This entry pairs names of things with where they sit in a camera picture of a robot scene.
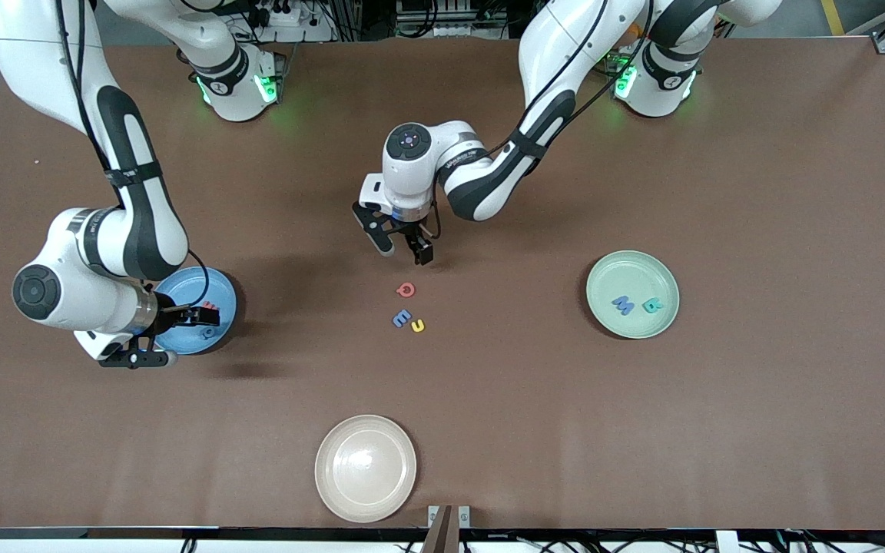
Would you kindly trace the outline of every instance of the green indicator light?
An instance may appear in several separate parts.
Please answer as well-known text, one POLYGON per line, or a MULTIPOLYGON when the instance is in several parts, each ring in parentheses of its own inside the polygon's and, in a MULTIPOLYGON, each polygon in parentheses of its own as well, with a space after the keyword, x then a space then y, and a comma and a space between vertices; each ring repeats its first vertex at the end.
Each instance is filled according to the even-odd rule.
POLYGON ((278 98, 277 91, 275 91, 275 81, 272 78, 261 78, 256 75, 255 84, 257 84, 259 92, 261 92, 261 99, 268 104, 271 104, 271 102, 275 101, 275 98, 278 98))
POLYGON ((200 85, 200 91, 204 93, 204 102, 207 105, 210 105, 210 97, 207 95, 207 88, 204 87, 204 82, 200 80, 200 77, 197 77, 197 84, 200 85))
POLYGON ((697 72, 692 71, 691 77, 688 77, 688 84, 685 85, 685 92, 681 93, 681 99, 688 98, 688 95, 691 94, 691 84, 692 81, 695 81, 695 75, 697 74, 697 72))
POLYGON ((630 87, 633 85, 633 81, 635 81, 636 78, 637 70, 633 67, 628 68, 628 70, 624 72, 624 76, 618 78, 615 94, 619 98, 626 98, 628 94, 630 94, 630 87))

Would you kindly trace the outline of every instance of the plate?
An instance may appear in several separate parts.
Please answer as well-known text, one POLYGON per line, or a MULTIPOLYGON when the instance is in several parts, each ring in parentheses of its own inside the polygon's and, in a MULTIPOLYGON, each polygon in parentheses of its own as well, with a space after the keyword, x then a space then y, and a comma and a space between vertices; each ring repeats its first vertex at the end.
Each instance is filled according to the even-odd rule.
POLYGON ((393 421, 364 414, 333 427, 317 452, 317 491, 349 522, 380 521, 404 505, 415 485, 415 447, 393 421))
MULTIPOLYGON (((217 269, 208 267, 207 275, 210 277, 210 286, 207 287, 207 295, 201 299, 201 304, 210 301, 214 307, 217 307, 220 325, 173 326, 172 329, 155 337, 157 346, 180 355, 193 355, 210 349, 231 329, 238 309, 238 296, 234 292, 234 286, 227 276, 217 269)), ((200 267, 177 270, 162 280, 155 287, 155 291, 173 298, 176 305, 189 303, 200 297, 200 293, 204 291, 204 270, 200 267)))
POLYGON ((663 333, 675 321, 681 297, 675 276, 664 263, 645 253, 625 250, 605 256, 593 266, 586 280, 586 301, 593 316, 610 332, 645 339, 663 333), (622 296, 633 304, 626 315, 619 309, 622 305, 614 303, 622 296), (651 313, 644 304, 654 298, 661 308, 651 313))

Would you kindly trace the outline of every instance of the white plate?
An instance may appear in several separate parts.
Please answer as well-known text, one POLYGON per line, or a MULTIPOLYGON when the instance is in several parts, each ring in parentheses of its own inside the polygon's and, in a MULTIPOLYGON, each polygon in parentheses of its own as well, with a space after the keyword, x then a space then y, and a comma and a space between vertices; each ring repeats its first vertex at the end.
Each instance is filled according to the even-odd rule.
POLYGON ((354 416, 323 438, 316 463, 320 499, 337 517, 380 521, 404 505, 415 485, 415 447, 393 421, 354 416))

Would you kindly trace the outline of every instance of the table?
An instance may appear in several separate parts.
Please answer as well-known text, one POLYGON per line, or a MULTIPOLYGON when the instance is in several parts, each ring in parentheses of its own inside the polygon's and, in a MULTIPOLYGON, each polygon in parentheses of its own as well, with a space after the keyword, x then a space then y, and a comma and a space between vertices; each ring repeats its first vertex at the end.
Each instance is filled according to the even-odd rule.
POLYGON ((419 455, 380 526, 447 503, 492 528, 885 526, 885 56, 868 39, 716 41, 675 115, 598 102, 494 220, 443 206, 428 267, 380 258, 350 204, 398 123, 505 137, 516 43, 302 45, 281 108, 242 124, 201 104, 171 48, 108 58, 244 321, 216 353, 128 372, 22 318, 11 282, 53 216, 113 200, 88 141, 0 81, 0 525, 348 525, 313 457, 374 412, 419 455), (654 339, 583 307, 587 270, 620 249, 678 278, 654 339), (403 307, 424 333, 391 323, 403 307))

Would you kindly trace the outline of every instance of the blue plate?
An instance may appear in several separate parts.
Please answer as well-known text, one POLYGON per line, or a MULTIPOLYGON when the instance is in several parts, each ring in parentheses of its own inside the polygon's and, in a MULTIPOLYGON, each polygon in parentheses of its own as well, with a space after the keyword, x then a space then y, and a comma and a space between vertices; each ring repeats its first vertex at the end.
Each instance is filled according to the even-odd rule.
MULTIPOLYGON (((220 312, 220 326, 173 326, 155 337, 155 344, 162 349, 175 351, 180 355, 193 355, 214 347, 226 335, 234 323, 238 310, 238 295, 231 281, 219 270, 207 268, 210 286, 207 295, 200 301, 210 301, 220 312)), ((173 298, 177 305, 193 301, 204 291, 204 270, 200 267, 186 267, 161 281, 155 291, 173 298)))

